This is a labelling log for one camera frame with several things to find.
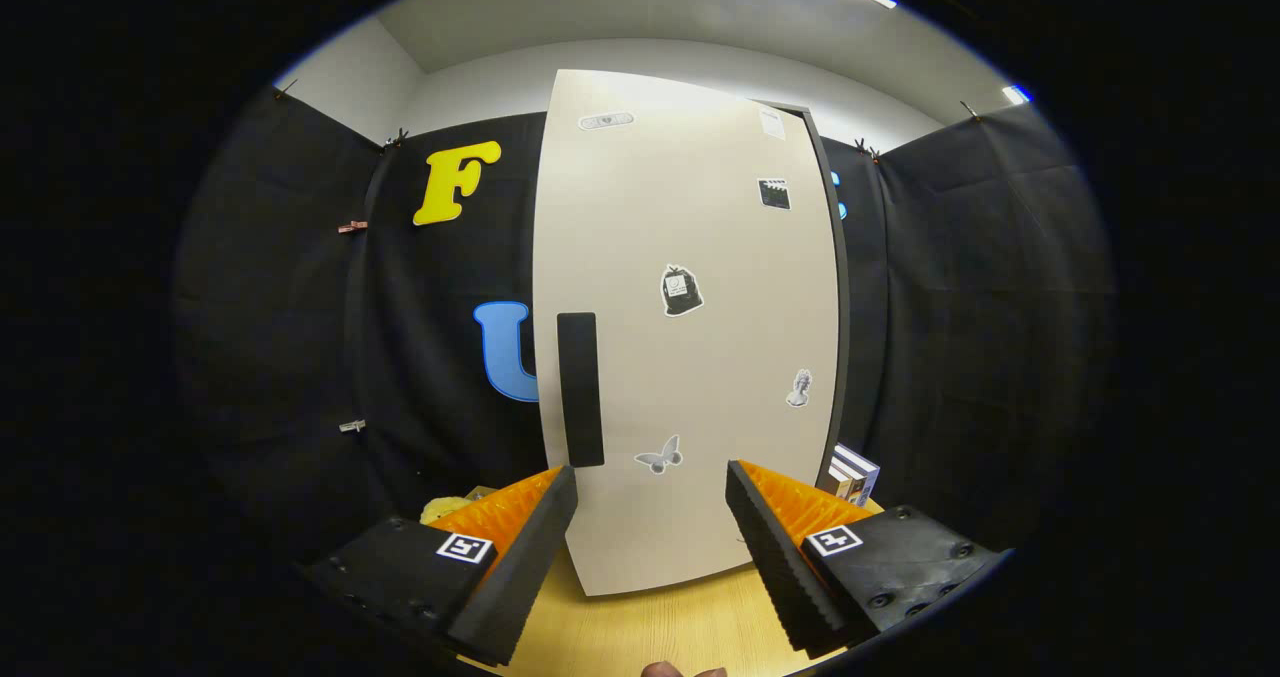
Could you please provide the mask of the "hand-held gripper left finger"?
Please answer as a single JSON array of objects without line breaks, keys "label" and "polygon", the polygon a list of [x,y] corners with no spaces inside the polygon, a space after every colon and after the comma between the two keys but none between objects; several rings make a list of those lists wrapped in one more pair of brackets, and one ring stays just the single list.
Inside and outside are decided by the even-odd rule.
[{"label": "hand-held gripper left finger", "polygon": [[301,572],[429,657],[507,665],[577,504],[573,468],[547,468],[429,523],[383,520]]}]

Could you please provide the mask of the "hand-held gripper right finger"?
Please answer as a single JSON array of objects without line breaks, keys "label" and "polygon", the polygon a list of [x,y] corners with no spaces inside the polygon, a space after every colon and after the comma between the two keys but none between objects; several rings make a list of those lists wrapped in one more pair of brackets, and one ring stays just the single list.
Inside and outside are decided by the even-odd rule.
[{"label": "hand-held gripper right finger", "polygon": [[865,651],[931,618],[1006,555],[911,506],[870,512],[731,459],[724,500],[790,645]]}]

